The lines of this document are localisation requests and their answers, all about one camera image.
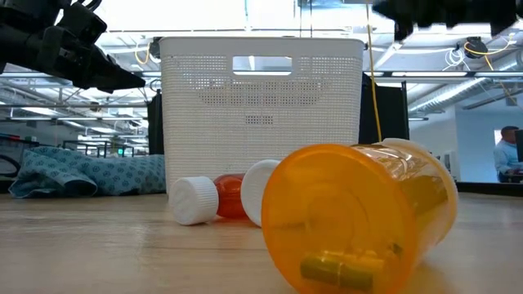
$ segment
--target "transparent orange plastic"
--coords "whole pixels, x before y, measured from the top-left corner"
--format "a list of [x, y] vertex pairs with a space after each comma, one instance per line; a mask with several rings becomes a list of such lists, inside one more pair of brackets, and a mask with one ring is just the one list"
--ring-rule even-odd
[[214, 180], [219, 198], [217, 213], [219, 216], [231, 219], [247, 217], [240, 196], [243, 179], [243, 174], [234, 174], [219, 176]]
[[408, 141], [314, 145], [273, 172], [261, 227], [300, 293], [397, 293], [449, 232], [457, 197], [445, 168]]

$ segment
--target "pill bottle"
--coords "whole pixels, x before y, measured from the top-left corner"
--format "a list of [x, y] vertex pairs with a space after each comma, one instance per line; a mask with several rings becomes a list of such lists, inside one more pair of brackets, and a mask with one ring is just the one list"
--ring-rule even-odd
[[174, 218], [181, 225], [212, 221], [216, 215], [247, 218], [240, 198], [243, 174], [219, 176], [214, 181], [206, 176], [178, 179], [169, 191]]
[[300, 293], [398, 293], [449, 232], [458, 193], [407, 140], [313, 145], [273, 171], [261, 222], [270, 256]]
[[247, 170], [242, 182], [242, 206], [248, 218], [257, 226], [262, 226], [262, 199], [267, 181], [279, 160], [266, 159], [255, 163]]

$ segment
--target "desk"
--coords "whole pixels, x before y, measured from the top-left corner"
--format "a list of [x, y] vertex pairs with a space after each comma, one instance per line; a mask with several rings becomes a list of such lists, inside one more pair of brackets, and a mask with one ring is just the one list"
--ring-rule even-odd
[[[0, 293], [294, 293], [248, 222], [182, 227], [164, 195], [0, 197]], [[464, 194], [405, 294], [521, 293], [523, 198]]]

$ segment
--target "man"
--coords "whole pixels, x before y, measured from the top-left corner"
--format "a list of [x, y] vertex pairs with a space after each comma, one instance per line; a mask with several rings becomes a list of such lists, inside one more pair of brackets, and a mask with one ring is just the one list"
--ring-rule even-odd
[[523, 163], [517, 160], [516, 131], [519, 127], [507, 126], [501, 130], [501, 141], [494, 148], [494, 161], [498, 179], [508, 183], [509, 176], [523, 171]]

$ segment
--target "blue fabric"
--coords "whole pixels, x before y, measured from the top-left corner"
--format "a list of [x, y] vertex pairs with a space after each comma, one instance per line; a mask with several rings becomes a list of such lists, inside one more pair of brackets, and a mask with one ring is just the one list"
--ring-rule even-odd
[[163, 155], [90, 158], [71, 150], [37, 147], [24, 152], [9, 191], [15, 198], [161, 193], [165, 163]]
[[494, 162], [496, 171], [502, 174], [511, 169], [523, 168], [523, 163], [517, 160], [516, 145], [504, 140], [499, 141], [494, 148]]

